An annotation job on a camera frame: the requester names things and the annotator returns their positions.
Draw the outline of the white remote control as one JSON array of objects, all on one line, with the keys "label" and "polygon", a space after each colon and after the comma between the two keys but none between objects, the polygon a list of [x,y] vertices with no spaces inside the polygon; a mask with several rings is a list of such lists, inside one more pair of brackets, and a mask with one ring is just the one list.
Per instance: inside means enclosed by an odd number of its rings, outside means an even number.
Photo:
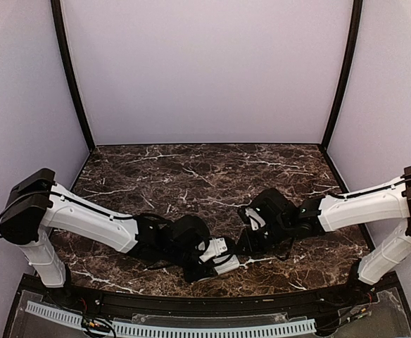
[{"label": "white remote control", "polygon": [[214,269],[218,275],[223,275],[225,273],[231,272],[233,270],[236,270],[237,268],[240,267],[240,262],[238,258],[233,255],[233,256],[223,256],[220,258],[213,259],[214,263],[220,263],[219,265],[215,266]]}]

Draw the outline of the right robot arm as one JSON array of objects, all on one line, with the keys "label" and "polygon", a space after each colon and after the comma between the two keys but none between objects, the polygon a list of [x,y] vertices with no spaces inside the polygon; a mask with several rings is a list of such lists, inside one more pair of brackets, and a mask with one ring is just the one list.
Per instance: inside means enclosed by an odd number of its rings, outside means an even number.
[{"label": "right robot arm", "polygon": [[340,288],[339,298],[355,305],[387,272],[411,255],[411,166],[386,183],[346,194],[306,199],[295,206],[277,189],[263,190],[238,211],[246,227],[236,245],[239,255],[263,253],[290,239],[322,236],[341,228],[397,219],[395,230],[353,266],[356,278]]}]

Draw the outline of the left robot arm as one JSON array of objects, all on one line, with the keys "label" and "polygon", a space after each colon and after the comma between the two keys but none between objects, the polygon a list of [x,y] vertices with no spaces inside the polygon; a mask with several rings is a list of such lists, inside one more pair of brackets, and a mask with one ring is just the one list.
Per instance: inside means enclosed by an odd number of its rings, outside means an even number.
[{"label": "left robot arm", "polygon": [[0,239],[20,247],[65,307],[75,306],[80,293],[66,281],[68,270],[44,231],[47,227],[73,232],[143,261],[180,266],[192,273],[192,280],[215,275],[217,258],[229,248],[223,238],[210,237],[196,216],[172,222],[150,213],[113,212],[76,196],[54,178],[54,171],[43,168],[12,188],[0,213]]}]

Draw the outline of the black front rail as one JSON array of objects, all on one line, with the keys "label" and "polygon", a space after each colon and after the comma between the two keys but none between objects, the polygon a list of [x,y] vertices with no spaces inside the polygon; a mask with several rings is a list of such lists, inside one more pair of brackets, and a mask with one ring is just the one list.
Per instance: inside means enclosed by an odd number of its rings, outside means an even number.
[{"label": "black front rail", "polygon": [[286,312],[294,315],[336,315],[340,308],[353,306],[354,299],[344,301],[339,287],[290,294],[243,297],[168,297],[107,292],[74,287],[72,299],[64,306],[88,314],[130,317],[137,313],[186,315],[193,317],[262,315]]}]

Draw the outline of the left black frame post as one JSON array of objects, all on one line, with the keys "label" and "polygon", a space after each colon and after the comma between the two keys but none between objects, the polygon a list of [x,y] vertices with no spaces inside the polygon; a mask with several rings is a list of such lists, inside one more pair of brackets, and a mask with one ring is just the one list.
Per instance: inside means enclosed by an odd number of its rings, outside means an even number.
[{"label": "left black frame post", "polygon": [[72,99],[72,103],[75,109],[77,121],[80,125],[82,136],[89,152],[92,152],[95,148],[95,142],[89,123],[87,121],[87,115],[84,110],[80,90],[77,85],[77,79],[75,75],[75,69],[73,67],[68,38],[65,30],[65,23],[63,19],[62,3],[60,0],[50,0],[51,12],[53,17],[53,25],[56,31],[56,38],[58,42],[58,49],[61,55],[65,78],[68,84],[68,89]]}]

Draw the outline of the black frame post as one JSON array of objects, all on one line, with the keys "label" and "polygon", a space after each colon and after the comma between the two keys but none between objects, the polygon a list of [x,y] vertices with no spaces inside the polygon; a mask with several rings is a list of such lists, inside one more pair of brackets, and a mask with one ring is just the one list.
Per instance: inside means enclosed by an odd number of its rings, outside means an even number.
[{"label": "black frame post", "polygon": [[75,69],[73,67],[68,38],[65,30],[65,23],[63,19],[62,3],[60,0],[50,0],[51,12],[53,17],[53,25],[56,31],[56,38],[58,42],[58,49],[61,55],[65,78],[68,84],[68,89],[72,99],[72,103],[75,109],[77,121],[80,125],[82,136],[89,152],[92,152],[95,148],[95,142],[89,123],[87,121],[87,115],[84,110],[80,90],[77,85],[77,79],[75,75]]},{"label": "black frame post", "polygon": [[334,100],[329,113],[329,118],[324,131],[322,141],[320,143],[320,149],[323,153],[328,151],[333,137],[334,130],[336,128],[339,113],[343,104],[343,99],[346,93],[346,87],[350,77],[350,71],[353,64],[353,57],[358,40],[358,32],[360,28],[360,21],[362,17],[363,0],[354,0],[352,5],[352,11],[350,16],[350,25],[348,28],[348,36],[346,41],[346,48],[343,54],[343,61],[339,80],[336,86]]}]

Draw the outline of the right black frame post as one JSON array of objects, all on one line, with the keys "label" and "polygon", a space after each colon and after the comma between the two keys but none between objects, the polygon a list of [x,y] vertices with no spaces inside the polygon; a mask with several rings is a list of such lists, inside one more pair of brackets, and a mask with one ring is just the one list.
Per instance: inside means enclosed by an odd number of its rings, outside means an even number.
[{"label": "right black frame post", "polygon": [[320,149],[323,153],[328,151],[333,137],[334,130],[336,128],[339,113],[343,104],[343,99],[346,93],[346,87],[350,77],[350,71],[353,64],[353,57],[358,40],[358,32],[360,28],[360,21],[362,17],[363,0],[354,0],[352,5],[352,11],[350,16],[350,25],[348,28],[348,36],[346,41],[346,48],[343,54],[343,61],[339,80],[336,86],[334,100],[329,113],[329,118],[324,131],[322,141],[320,143]]}]

